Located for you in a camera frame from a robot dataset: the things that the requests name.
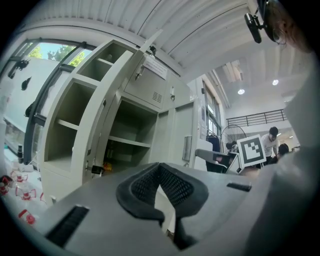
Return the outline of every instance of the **yellow object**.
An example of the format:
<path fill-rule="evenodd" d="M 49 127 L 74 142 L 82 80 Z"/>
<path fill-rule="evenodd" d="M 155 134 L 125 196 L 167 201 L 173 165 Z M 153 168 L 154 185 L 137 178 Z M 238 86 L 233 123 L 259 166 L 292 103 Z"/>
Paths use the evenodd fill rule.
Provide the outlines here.
<path fill-rule="evenodd" d="M 112 172 L 112 164 L 109 162 L 104 162 L 103 168 L 106 172 Z"/>

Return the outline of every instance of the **person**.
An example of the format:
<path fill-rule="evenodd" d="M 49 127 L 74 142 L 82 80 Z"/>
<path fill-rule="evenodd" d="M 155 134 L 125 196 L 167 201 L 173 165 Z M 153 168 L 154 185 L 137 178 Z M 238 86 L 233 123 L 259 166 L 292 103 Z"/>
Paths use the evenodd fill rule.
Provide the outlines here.
<path fill-rule="evenodd" d="M 304 32 L 278 0 L 257 2 L 260 11 L 264 11 L 265 31 L 272 41 L 289 44 L 304 53 L 312 52 Z"/>
<path fill-rule="evenodd" d="M 263 135 L 261 137 L 262 141 L 262 146 L 264 148 L 265 152 L 265 157 L 266 161 L 263 163 L 264 166 L 268 164 L 268 162 L 271 160 L 271 155 L 272 155 L 272 149 L 275 155 L 278 154 L 277 150 L 277 145 L 278 145 L 278 140 L 277 140 L 277 135 L 278 135 L 278 128 L 277 127 L 271 127 L 269 130 L 269 133 Z"/>
<path fill-rule="evenodd" d="M 271 158 L 268 165 L 276 164 L 280 158 L 282 158 L 285 154 L 289 153 L 289 147 L 286 143 L 283 143 L 278 148 L 278 154 Z"/>

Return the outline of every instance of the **electric fan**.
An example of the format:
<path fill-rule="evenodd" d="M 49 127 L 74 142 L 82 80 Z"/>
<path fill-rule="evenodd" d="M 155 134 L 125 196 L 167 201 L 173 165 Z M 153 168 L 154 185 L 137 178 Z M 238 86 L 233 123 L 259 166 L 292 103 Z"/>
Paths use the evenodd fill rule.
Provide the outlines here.
<path fill-rule="evenodd" d="M 221 133 L 220 152 L 226 153 L 231 150 L 237 140 L 246 138 L 246 133 L 236 124 L 230 124 Z"/>

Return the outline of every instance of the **black bracket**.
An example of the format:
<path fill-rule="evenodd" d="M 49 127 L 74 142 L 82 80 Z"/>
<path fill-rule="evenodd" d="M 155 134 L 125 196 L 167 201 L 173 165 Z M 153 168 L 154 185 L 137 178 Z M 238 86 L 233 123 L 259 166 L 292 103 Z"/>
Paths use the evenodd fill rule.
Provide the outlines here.
<path fill-rule="evenodd" d="M 105 171 L 105 169 L 101 166 L 97 166 L 97 165 L 93 165 L 92 168 L 91 168 L 91 173 L 92 174 L 98 174 L 98 175 L 101 175 L 103 174 Z"/>
<path fill-rule="evenodd" d="M 157 51 L 156 47 L 150 46 L 150 50 L 151 50 L 153 56 L 156 56 L 156 51 Z"/>

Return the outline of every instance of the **door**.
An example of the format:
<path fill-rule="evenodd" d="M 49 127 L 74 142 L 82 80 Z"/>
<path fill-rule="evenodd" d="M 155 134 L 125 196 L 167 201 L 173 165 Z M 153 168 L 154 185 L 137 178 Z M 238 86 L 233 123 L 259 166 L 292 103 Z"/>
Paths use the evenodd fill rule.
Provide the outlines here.
<path fill-rule="evenodd" d="M 197 99 L 160 112 L 157 117 L 150 163 L 169 162 L 193 168 L 197 145 Z M 185 138 L 191 137 L 190 160 L 184 160 Z"/>

